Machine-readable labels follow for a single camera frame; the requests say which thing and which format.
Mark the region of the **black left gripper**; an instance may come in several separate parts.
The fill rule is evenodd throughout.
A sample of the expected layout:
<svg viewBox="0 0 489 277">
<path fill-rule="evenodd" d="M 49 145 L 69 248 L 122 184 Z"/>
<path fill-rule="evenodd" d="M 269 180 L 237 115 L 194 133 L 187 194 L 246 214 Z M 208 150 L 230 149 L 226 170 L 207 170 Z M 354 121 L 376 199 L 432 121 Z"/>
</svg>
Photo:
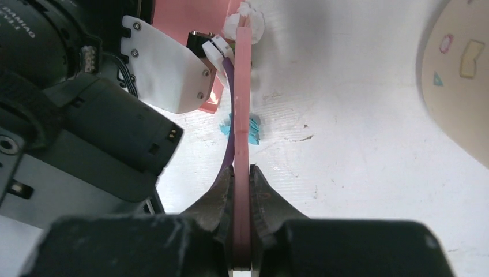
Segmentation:
<svg viewBox="0 0 489 277">
<path fill-rule="evenodd" d="M 162 214 L 156 191 L 182 128 L 143 103 L 122 39 L 154 1 L 1 2 L 1 215 Z"/>
</svg>

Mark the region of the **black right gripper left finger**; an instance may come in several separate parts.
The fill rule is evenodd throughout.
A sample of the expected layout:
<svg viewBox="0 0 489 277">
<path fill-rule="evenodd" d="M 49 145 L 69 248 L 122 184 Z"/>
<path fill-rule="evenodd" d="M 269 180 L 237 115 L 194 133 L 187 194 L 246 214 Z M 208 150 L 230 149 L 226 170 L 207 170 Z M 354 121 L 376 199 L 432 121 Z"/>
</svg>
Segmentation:
<svg viewBox="0 0 489 277">
<path fill-rule="evenodd" d="M 222 170 L 209 190 L 181 215 L 195 221 L 196 276 L 232 276 L 234 168 Z"/>
</svg>

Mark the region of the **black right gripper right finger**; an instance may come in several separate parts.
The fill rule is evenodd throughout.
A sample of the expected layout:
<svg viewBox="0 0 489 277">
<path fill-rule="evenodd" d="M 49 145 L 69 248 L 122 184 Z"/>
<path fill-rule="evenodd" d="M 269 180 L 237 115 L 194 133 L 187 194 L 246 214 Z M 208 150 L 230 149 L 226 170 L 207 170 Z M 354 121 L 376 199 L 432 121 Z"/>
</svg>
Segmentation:
<svg viewBox="0 0 489 277">
<path fill-rule="evenodd" d="M 251 275 L 292 276 L 288 220 L 307 216 L 275 191 L 257 165 L 250 166 Z"/>
</svg>

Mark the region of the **pink hand brush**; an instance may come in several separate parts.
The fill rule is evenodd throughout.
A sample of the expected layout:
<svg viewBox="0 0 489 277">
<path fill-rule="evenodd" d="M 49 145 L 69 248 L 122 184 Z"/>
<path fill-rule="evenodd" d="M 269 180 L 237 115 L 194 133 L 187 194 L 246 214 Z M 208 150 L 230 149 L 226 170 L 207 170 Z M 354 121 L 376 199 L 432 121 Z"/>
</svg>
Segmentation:
<svg viewBox="0 0 489 277">
<path fill-rule="evenodd" d="M 249 118 L 251 91 L 252 30 L 239 27 L 236 32 L 234 70 L 235 187 L 233 210 L 232 268 L 251 268 L 251 217 L 249 189 Z"/>
</svg>

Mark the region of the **light blue paper scrap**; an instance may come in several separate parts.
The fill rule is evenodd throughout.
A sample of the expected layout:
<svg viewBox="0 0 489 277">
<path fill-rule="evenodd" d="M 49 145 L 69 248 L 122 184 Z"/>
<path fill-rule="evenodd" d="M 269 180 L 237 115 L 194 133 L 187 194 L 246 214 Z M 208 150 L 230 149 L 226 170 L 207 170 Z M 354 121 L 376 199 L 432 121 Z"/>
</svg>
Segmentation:
<svg viewBox="0 0 489 277">
<path fill-rule="evenodd" d="M 229 138 L 231 131 L 231 117 L 232 114 L 229 113 L 228 119 L 224 120 L 222 124 L 219 125 L 219 129 L 223 135 Z M 248 141 L 251 145 L 260 144 L 260 130 L 261 130 L 261 119 L 258 115 L 252 114 L 249 118 L 249 137 Z"/>
</svg>

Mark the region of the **beige paper bucket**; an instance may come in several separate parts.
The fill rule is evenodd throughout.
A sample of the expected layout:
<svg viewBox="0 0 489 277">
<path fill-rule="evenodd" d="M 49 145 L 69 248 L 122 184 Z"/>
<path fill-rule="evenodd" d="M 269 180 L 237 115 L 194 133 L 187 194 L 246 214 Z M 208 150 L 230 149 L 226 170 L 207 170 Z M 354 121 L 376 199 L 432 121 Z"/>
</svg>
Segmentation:
<svg viewBox="0 0 489 277">
<path fill-rule="evenodd" d="M 488 1 L 448 1 L 423 50 L 420 85 L 433 120 L 488 166 Z"/>
</svg>

